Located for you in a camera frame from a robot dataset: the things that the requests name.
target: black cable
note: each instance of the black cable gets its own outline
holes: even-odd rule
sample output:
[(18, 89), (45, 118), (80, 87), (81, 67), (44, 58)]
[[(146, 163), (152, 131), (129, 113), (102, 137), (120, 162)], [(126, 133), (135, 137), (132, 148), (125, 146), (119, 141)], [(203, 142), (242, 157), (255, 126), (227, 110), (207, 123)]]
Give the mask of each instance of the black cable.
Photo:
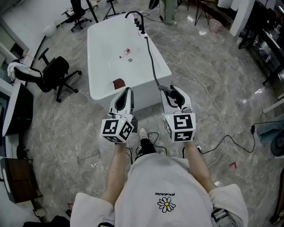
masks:
[(157, 86), (159, 87), (159, 86), (160, 86), (160, 83), (159, 83), (159, 81), (157, 80), (157, 77), (156, 77), (155, 68), (154, 68), (154, 61), (153, 61), (153, 58), (152, 58), (152, 55), (151, 55), (151, 52), (150, 52), (148, 37), (145, 36), (144, 38), (145, 38), (146, 41), (147, 41), (148, 52), (149, 52), (149, 55), (150, 55), (150, 58), (151, 58), (151, 63), (152, 63), (152, 70), (153, 70), (154, 79), (155, 79), (155, 82), (156, 82)]
[(162, 21), (154, 20), (154, 19), (151, 19), (151, 18), (147, 17), (147, 16), (150, 16), (149, 13), (143, 13), (142, 16), (145, 17), (145, 18), (147, 18), (148, 20), (152, 20), (152, 21), (156, 21), (156, 22), (159, 22), (159, 23), (163, 23)]
[(164, 22), (164, 18), (161, 16), (161, 7), (160, 7), (160, 1), (159, 1), (159, 17), (160, 17), (160, 20), (162, 21), (162, 22)]
[(254, 123), (253, 125), (261, 125), (261, 124), (264, 124), (264, 123), (276, 123), (276, 122), (281, 122), (281, 121), (265, 121), (265, 122), (261, 122), (261, 123)]
[(163, 148), (163, 149), (165, 149), (166, 155), (168, 156), (167, 149), (166, 149), (165, 147), (155, 145), (156, 141), (157, 141), (157, 140), (158, 140), (158, 138), (159, 138), (159, 133), (157, 133), (157, 132), (151, 132), (151, 133), (155, 133), (155, 134), (157, 134), (157, 138), (156, 138), (156, 140), (155, 140), (155, 142), (154, 142), (154, 143), (152, 143), (152, 142), (151, 142), (151, 140), (149, 139), (150, 143), (151, 143), (153, 146), (155, 146), (155, 147), (159, 147), (159, 148)]
[[(277, 123), (277, 122), (282, 122), (282, 121), (284, 121), (284, 120), (281, 120), (281, 121), (265, 121), (265, 122), (260, 122), (260, 123), (254, 123), (254, 124), (252, 125), (252, 127), (251, 127), (251, 133), (252, 133), (252, 137), (253, 137), (253, 148), (252, 148), (252, 151), (248, 151), (246, 148), (244, 148), (244, 147), (242, 147), (241, 145), (237, 144), (237, 143), (233, 140), (233, 138), (232, 138), (230, 135), (225, 135), (225, 136), (223, 137), (223, 139), (221, 140), (221, 142), (222, 142), (226, 137), (230, 137), (230, 138), (232, 139), (232, 141), (234, 142), (235, 145), (237, 145), (238, 147), (242, 148), (243, 150), (245, 150), (245, 151), (248, 152), (248, 153), (252, 153), (252, 152), (254, 151), (255, 144), (256, 144), (256, 140), (255, 140), (255, 138), (254, 138), (255, 125), (261, 125), (261, 124), (265, 124), (265, 123)], [(212, 149), (212, 150), (209, 150), (209, 151), (206, 151), (206, 152), (201, 152), (199, 149), (198, 149), (198, 150), (199, 150), (199, 152), (200, 152), (201, 154), (207, 154), (207, 153), (209, 153), (209, 152), (215, 150), (215, 149), (221, 144), (221, 142), (218, 143), (218, 145), (217, 145), (214, 149)], [(184, 158), (184, 148), (182, 149), (182, 157)]]
[[(255, 147), (255, 145), (256, 145), (256, 140), (255, 140), (253, 134), (252, 134), (252, 137), (253, 137), (253, 148), (252, 148), (252, 151), (248, 151), (246, 148), (242, 147), (241, 145), (238, 145), (230, 135), (225, 135), (225, 136), (223, 137), (223, 139), (221, 140), (221, 142), (222, 142), (226, 137), (230, 137), (230, 138), (232, 139), (232, 141), (234, 142), (235, 145), (237, 145), (238, 147), (242, 148), (243, 150), (245, 150), (245, 151), (248, 152), (248, 153), (252, 153), (253, 150), (254, 150), (254, 147)], [(200, 152), (201, 154), (207, 154), (207, 153), (209, 153), (209, 152), (215, 150), (215, 149), (221, 144), (221, 142), (218, 143), (218, 145), (217, 145), (214, 149), (212, 149), (212, 150), (209, 150), (209, 151), (206, 151), (206, 152), (201, 152), (201, 151), (199, 151), (199, 152)]]
[(133, 164), (133, 159), (132, 159), (132, 152), (133, 152), (133, 151), (132, 151), (132, 148), (127, 147), (126, 150), (129, 150), (130, 155), (129, 155), (129, 153), (127, 153), (127, 152), (126, 152), (126, 154), (129, 156), (131, 164)]

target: gray pants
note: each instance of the gray pants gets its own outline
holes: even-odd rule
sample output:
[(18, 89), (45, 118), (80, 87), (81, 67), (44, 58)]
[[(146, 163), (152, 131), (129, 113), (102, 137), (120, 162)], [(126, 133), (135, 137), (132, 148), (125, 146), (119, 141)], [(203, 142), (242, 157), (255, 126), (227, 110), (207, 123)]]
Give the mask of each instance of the gray pants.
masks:
[(177, 6), (177, 0), (163, 0), (164, 4), (164, 23), (166, 25), (173, 25), (175, 18), (175, 9)]

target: sneaker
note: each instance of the sneaker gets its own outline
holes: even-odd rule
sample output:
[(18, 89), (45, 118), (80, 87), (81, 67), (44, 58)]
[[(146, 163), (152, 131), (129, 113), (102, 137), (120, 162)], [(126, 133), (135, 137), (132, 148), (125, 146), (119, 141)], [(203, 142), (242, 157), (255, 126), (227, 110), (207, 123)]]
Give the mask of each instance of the sneaker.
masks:
[(147, 133), (145, 128), (141, 128), (139, 130), (139, 137), (140, 137), (140, 140), (142, 140), (142, 139), (149, 139), (148, 138), (148, 133)]

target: white towel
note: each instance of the white towel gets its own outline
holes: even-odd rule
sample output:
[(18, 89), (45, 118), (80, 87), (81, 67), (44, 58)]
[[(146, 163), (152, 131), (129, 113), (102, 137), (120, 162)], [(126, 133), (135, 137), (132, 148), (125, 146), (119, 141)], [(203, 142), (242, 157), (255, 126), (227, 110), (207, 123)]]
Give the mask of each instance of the white towel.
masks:
[(10, 77), (12, 81), (16, 79), (15, 68), (21, 71), (22, 73), (25, 73), (25, 74), (28, 74), (34, 77), (41, 77), (39, 72), (31, 70), (29, 66), (26, 66), (18, 62), (12, 62), (9, 64), (8, 69), (7, 69), (8, 77)]

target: white bathtub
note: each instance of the white bathtub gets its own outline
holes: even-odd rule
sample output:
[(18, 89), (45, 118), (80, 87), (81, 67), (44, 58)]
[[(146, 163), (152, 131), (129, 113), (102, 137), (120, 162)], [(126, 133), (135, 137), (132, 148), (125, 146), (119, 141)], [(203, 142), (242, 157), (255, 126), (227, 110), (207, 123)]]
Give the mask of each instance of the white bathtub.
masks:
[[(121, 78), (134, 93), (134, 110), (161, 102), (153, 77), (151, 59), (144, 35), (134, 24), (133, 15), (125, 14), (104, 20), (88, 29), (88, 74), (91, 97), (109, 109), (113, 97), (124, 88), (115, 90), (113, 81)], [(170, 85), (166, 62), (149, 38), (156, 76), (161, 85)], [(126, 49), (130, 53), (120, 59)]]

